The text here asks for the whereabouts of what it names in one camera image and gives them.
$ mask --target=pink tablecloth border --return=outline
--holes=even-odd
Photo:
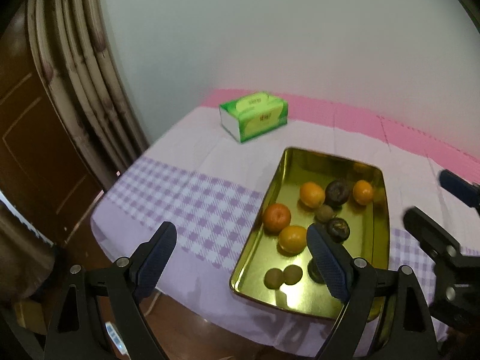
[[[218,107],[228,100],[248,95],[243,89],[217,89],[202,103]],[[480,183],[480,160],[431,135],[403,123],[375,114],[365,108],[332,103],[288,93],[276,93],[289,102],[289,119],[358,132],[435,161],[460,177]]]

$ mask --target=kiwi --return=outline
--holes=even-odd
[[[269,288],[270,290],[277,290],[283,284],[283,272],[281,269],[272,268],[265,273],[265,277],[263,278],[263,283],[265,287]]]
[[[322,274],[318,270],[317,264],[315,261],[311,259],[307,265],[308,274],[311,280],[315,281],[318,284],[325,284],[325,280],[323,280]]]
[[[285,284],[292,286],[300,281],[303,270],[298,265],[289,265],[283,270]]]
[[[334,242],[341,243],[350,236],[350,227],[345,219],[333,218],[327,222],[327,233]]]
[[[315,210],[315,216],[319,222],[327,223],[330,219],[335,217],[335,212],[332,207],[322,204]]]
[[[350,186],[345,180],[334,180],[325,188],[325,204],[338,208],[346,203],[350,196]]]

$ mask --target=brown floor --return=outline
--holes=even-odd
[[[79,263],[87,270],[110,265],[109,259],[95,241],[87,218],[65,247],[66,261],[62,272]],[[48,323],[55,299],[59,294],[64,274],[58,275],[54,285],[47,291],[42,302]],[[146,312],[152,297],[140,304]],[[100,308],[105,320],[113,320],[107,298],[100,298]],[[257,344],[237,334],[222,329],[167,295],[161,295],[146,317],[150,329],[171,360],[218,360],[234,356],[236,360],[290,360],[296,357],[264,345]]]

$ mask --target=blue gripper pad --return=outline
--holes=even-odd
[[[480,206],[479,189],[449,170],[442,170],[438,176],[440,186],[460,199],[468,207]]]
[[[324,237],[330,236],[321,228],[321,225],[317,223],[310,225],[307,229],[307,246],[330,294],[341,302],[346,303],[350,299],[353,271],[349,263],[345,266],[345,260],[343,264],[337,260],[328,246],[328,243],[333,243],[333,240],[329,239],[326,241]],[[335,246],[345,250],[342,245]]]
[[[133,297],[140,302],[149,297],[177,244],[177,230],[164,222],[150,241],[140,244],[132,255],[130,278],[136,284]]]

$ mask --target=curtain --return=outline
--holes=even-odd
[[[47,94],[108,190],[148,145],[110,58],[98,0],[28,0],[27,23]]]
[[[0,202],[0,302],[32,295],[53,270],[52,249]]]

